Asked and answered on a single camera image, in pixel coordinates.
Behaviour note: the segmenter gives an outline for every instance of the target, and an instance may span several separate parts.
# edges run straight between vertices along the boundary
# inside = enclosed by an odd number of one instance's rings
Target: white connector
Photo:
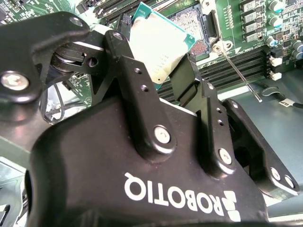
[[[283,62],[282,58],[274,58],[272,56],[270,56],[269,60],[271,65],[274,67],[277,67],[278,65],[282,65]]]
[[[282,73],[281,72],[274,73],[273,71],[270,71],[269,74],[270,74],[270,78],[274,81],[282,78]]]

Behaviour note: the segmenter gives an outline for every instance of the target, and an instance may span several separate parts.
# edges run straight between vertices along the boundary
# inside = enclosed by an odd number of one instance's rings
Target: black cable
[[[263,89],[268,89],[270,88],[270,86],[260,82],[260,81],[257,81],[255,82],[257,85],[259,85],[260,87],[262,87]],[[281,93],[273,93],[271,94],[273,97],[275,97],[275,99],[279,102],[283,101],[286,99],[285,95],[281,94]],[[292,105],[293,107],[296,107],[296,108],[300,108],[300,109],[303,109],[303,104],[301,103],[293,103]]]
[[[57,84],[54,84],[53,87],[54,87],[55,90],[56,90],[57,96],[58,96],[58,98],[59,98],[60,106],[61,106],[61,116],[60,116],[60,118],[59,118],[59,119],[56,119],[56,120],[53,120],[53,121],[50,122],[50,123],[52,123],[52,124],[56,124],[56,123],[58,123],[58,122],[60,122],[60,121],[63,120],[64,115],[65,115],[65,109],[64,109],[64,102],[63,102],[63,99],[62,99],[60,90],[59,90],[59,88],[58,88],[58,85],[57,85]]]
[[[297,107],[297,108],[300,108],[300,109],[303,109],[303,104],[301,104],[301,103],[294,103],[293,106]]]
[[[83,102],[79,102],[79,101],[73,102],[73,103],[68,103],[68,104],[64,105],[64,110],[68,110],[68,109],[71,109],[73,107],[85,107],[85,104]],[[48,117],[50,117],[50,116],[52,116],[54,114],[57,114],[59,112],[60,112],[59,109],[55,109],[55,110],[51,110],[51,111],[47,112],[46,115]]]

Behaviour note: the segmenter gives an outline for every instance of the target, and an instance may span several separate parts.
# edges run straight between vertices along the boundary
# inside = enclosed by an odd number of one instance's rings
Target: robotiq logo
[[[181,209],[188,206],[192,211],[198,212],[202,211],[205,214],[210,214],[215,211],[219,216],[224,216],[222,203],[227,210],[227,214],[232,221],[241,221],[240,213],[236,210],[235,203],[237,202],[235,192],[224,191],[225,198],[219,198],[218,196],[206,195],[203,192],[199,192],[195,196],[195,192],[192,190],[186,190],[183,192],[180,188],[172,186],[167,191],[167,200],[164,200],[163,196],[163,185],[158,183],[158,196],[154,198],[152,187],[153,182],[147,181],[147,187],[145,183],[138,177],[132,176],[130,173],[126,173],[125,176],[127,180],[124,184],[124,190],[126,195],[134,201],[143,200],[147,194],[147,200],[149,203],[154,203],[161,206],[173,206],[177,209]],[[136,184],[140,186],[140,193],[134,193],[131,190],[131,184]],[[179,194],[180,199],[175,201],[173,198],[173,193]]]

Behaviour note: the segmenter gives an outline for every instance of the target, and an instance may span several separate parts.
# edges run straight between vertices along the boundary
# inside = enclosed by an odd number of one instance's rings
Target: metal rod
[[[229,62],[229,64],[233,67],[233,69],[237,72],[239,77],[243,80],[249,91],[256,97],[256,99],[261,103],[263,100],[260,98],[260,96],[257,94],[257,92],[251,87],[251,85],[248,83],[248,81],[245,79],[245,77],[242,75],[242,73],[238,70],[238,68],[234,65],[234,63],[231,61],[231,59],[226,55],[225,51],[222,51],[223,56],[226,58],[226,60]]]

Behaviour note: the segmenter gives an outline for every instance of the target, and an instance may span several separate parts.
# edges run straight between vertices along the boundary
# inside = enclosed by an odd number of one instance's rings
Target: capacitor
[[[303,52],[303,43],[302,41],[297,41],[293,44],[293,48],[298,52]]]
[[[266,39],[266,43],[269,47],[274,47],[278,44],[278,41],[275,40],[272,36],[269,36],[267,39]]]
[[[278,16],[273,16],[270,20],[269,20],[269,24],[274,26],[274,27],[281,27],[281,25],[283,24],[283,19],[281,19]]]
[[[284,9],[284,3],[280,2],[279,0],[274,0],[270,3],[269,9],[279,13]]]
[[[294,51],[293,57],[296,58],[297,60],[303,59],[303,52]]]

